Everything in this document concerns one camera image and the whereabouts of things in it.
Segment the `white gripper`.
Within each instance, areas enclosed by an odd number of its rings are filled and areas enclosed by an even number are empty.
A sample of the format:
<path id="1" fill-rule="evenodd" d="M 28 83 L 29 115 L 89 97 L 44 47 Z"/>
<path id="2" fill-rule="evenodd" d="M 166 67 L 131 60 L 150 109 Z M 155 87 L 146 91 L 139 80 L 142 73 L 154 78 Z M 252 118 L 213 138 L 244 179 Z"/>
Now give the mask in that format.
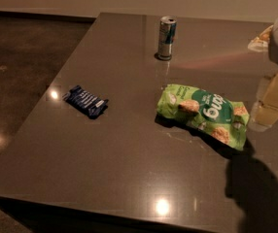
<path id="1" fill-rule="evenodd" d="M 278 64 L 278 18 L 273 26 L 268 26 L 250 41 L 248 49 L 268 51 L 269 59 Z M 250 116 L 248 126 L 258 132 L 264 132 L 278 121 L 278 72 L 261 80 Z"/>

